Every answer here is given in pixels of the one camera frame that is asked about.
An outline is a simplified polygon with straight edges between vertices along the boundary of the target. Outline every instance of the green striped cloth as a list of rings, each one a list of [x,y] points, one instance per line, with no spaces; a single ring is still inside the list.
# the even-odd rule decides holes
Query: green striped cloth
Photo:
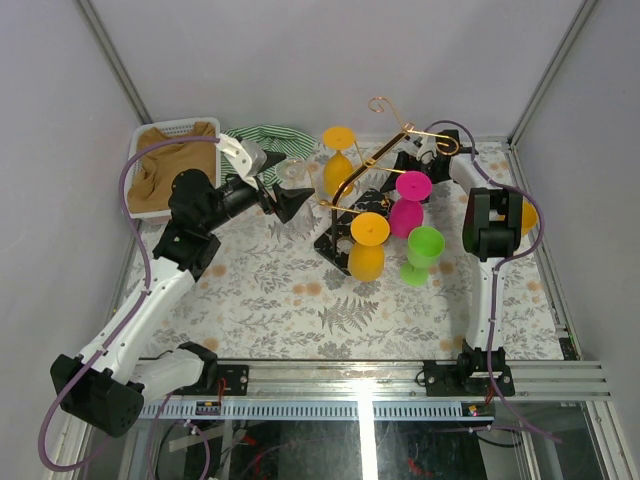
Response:
[[[286,153],[287,158],[298,158],[301,160],[306,160],[307,157],[311,155],[313,147],[316,144],[316,140],[306,133],[277,125],[232,128],[223,133],[233,138],[242,137],[243,139],[252,140],[260,145],[263,150]],[[220,159],[220,170],[223,179],[230,173],[236,173],[224,154]],[[260,179],[267,187],[280,182],[280,179],[276,175],[275,166],[261,173]]]

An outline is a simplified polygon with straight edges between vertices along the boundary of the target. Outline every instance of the black stand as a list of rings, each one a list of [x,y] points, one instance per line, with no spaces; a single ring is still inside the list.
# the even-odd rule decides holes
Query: black stand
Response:
[[[375,188],[370,188],[351,208],[362,212],[374,212],[389,218],[389,212],[393,206],[393,201],[386,195],[380,193]],[[331,227],[324,231],[314,242],[313,248],[316,252],[329,260],[345,275],[351,275],[347,269],[349,255],[338,249],[338,240],[347,238],[351,240],[351,222],[356,218],[355,213],[344,212],[338,218],[337,210],[331,211]]]
[[[511,369],[507,366],[504,349],[491,354],[493,373],[500,392],[505,397],[516,394]],[[436,360],[423,361],[424,383],[428,397],[484,397],[490,392],[491,381],[487,369],[487,352],[471,350],[464,342],[456,364],[438,364]]]

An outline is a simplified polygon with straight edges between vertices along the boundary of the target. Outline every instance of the plastic basket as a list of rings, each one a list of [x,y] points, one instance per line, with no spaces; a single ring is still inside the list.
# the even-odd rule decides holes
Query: plastic basket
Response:
[[[133,132],[133,137],[131,138],[131,146],[129,147],[128,158],[131,158],[133,157],[133,155],[135,155],[136,151],[138,150],[138,139],[140,138],[140,135],[142,135],[147,130],[155,127],[161,132],[166,133],[170,136],[183,135],[193,130],[193,126],[196,122],[209,122],[215,128],[216,135],[220,134],[220,122],[213,117],[185,118],[183,120],[169,120],[166,122],[141,125]],[[129,169],[124,182],[125,195],[128,194],[129,189],[131,188],[131,184],[133,183],[133,178],[141,168],[142,164],[140,160],[138,160],[133,165],[133,167]],[[216,148],[216,188],[220,186],[220,178],[220,150]],[[127,208],[129,208],[129,201],[126,200],[126,202]],[[148,223],[150,225],[159,225],[162,223],[166,223],[171,219],[171,211],[161,210],[157,212],[131,213],[131,217],[143,220],[145,223]]]

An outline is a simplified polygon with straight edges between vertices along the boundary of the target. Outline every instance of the black clamp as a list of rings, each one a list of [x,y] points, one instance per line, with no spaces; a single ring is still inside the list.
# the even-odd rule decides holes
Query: black clamp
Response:
[[[500,392],[505,397],[514,396],[513,377],[502,347],[491,352],[491,370],[494,378],[497,375],[495,380]],[[428,397],[484,397],[492,390],[487,352],[479,348],[472,349],[466,341],[455,364],[425,360],[421,373],[424,373],[424,384],[418,379],[416,382],[426,387]]]

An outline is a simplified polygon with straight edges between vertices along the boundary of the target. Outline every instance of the floral tablecloth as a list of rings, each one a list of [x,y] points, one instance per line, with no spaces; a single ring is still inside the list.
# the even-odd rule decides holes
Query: floral tablecloth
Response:
[[[370,153],[376,145],[365,143],[361,148]],[[478,150],[480,162],[494,178],[512,181],[500,143],[480,143]],[[380,164],[392,166],[397,151]],[[318,145],[308,159],[317,186],[333,153]],[[354,165],[358,163],[355,150],[343,153]],[[386,176],[383,171],[367,173],[343,205],[367,188],[381,186]],[[306,185],[308,179],[283,186]],[[466,202],[458,185],[434,186],[425,205],[425,224],[440,230],[447,246],[440,263],[431,267],[428,284],[421,288],[407,287],[400,280],[406,240],[390,238],[385,243],[383,275],[361,283],[344,276],[313,250],[315,239],[330,225],[330,211],[313,198],[286,225],[253,207],[216,231],[222,246],[212,265],[158,322],[145,354],[157,355],[191,340],[223,358],[455,358],[471,304],[471,264],[461,240]],[[161,233],[160,227],[143,227],[147,248],[153,248]],[[142,274],[138,252],[127,293]],[[514,262],[506,282],[507,356],[562,359],[534,259]]]

